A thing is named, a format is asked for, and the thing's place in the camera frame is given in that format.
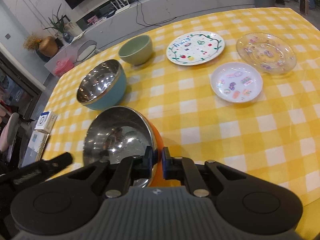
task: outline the small white product box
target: small white product box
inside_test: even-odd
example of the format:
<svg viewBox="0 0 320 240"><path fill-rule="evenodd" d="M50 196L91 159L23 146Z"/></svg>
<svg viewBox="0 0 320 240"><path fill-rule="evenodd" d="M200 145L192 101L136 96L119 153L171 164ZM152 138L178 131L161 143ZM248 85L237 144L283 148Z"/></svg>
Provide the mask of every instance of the small white product box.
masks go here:
<svg viewBox="0 0 320 240"><path fill-rule="evenodd" d="M43 112L38 119L35 130L50 133L57 115L52 111Z"/></svg>

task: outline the screw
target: screw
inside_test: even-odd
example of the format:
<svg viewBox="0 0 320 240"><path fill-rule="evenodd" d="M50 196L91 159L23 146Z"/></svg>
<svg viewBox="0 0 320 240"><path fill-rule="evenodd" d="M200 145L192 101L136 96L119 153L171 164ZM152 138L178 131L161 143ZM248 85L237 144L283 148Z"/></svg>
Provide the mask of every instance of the screw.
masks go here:
<svg viewBox="0 0 320 240"><path fill-rule="evenodd" d="M106 191L106 196L108 198L120 197L121 196L121 192L119 190L116 190L116 189L111 189L111 190Z"/></svg>
<svg viewBox="0 0 320 240"><path fill-rule="evenodd" d="M207 191L206 189L200 188L200 189L196 189L193 192L193 195L195 195L196 197L207 197L209 195L209 191Z"/></svg>

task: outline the fruit-patterned plate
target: fruit-patterned plate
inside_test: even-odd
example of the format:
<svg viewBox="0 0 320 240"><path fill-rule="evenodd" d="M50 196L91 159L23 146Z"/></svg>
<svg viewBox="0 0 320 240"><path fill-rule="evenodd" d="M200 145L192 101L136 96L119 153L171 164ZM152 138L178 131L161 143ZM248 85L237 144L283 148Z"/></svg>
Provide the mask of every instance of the fruit-patterned plate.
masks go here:
<svg viewBox="0 0 320 240"><path fill-rule="evenodd" d="M224 40L216 33L191 32L181 35L170 43L167 57L178 65L199 65L219 56L224 47Z"/></svg>
<svg viewBox="0 0 320 240"><path fill-rule="evenodd" d="M212 90L231 103L244 103L256 98L262 90L262 77L246 63L220 65L210 76Z"/></svg>
<svg viewBox="0 0 320 240"><path fill-rule="evenodd" d="M236 44L240 57L256 69L272 74L291 71L297 58L293 49L283 40L268 33L249 33Z"/></svg>

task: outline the tablecloth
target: tablecloth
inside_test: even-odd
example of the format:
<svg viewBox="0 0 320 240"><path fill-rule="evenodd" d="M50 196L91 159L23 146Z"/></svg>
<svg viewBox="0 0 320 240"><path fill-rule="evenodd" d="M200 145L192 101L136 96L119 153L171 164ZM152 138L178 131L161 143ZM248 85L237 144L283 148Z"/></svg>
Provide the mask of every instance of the tablecloth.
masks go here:
<svg viewBox="0 0 320 240"><path fill-rule="evenodd" d="M226 47L214 60L178 66L165 55L169 43L191 31L223 37ZM263 90L252 102L219 99L209 75L223 63L240 61L236 41L250 32L274 34L290 44L298 63L282 76L262 73ZM124 42L64 74L45 108L59 115L43 158L68 151L82 166L86 131L99 111L81 106L76 91L97 64L118 59L128 86L121 105L145 115L159 130L172 156L208 159L230 165L292 190L307 205L320 197L320 32L289 8L250 8L203 15L146 32L154 54L142 66L119 60Z"/></svg>

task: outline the blue bowl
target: blue bowl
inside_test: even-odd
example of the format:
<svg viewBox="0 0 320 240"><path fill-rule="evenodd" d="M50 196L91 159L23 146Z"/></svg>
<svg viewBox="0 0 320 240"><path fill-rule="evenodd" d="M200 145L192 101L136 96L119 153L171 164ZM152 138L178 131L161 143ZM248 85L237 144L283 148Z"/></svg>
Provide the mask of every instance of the blue bowl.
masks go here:
<svg viewBox="0 0 320 240"><path fill-rule="evenodd" d="M116 105L124 95L127 78L115 59L100 63L81 81L77 100L93 110L105 110Z"/></svg>

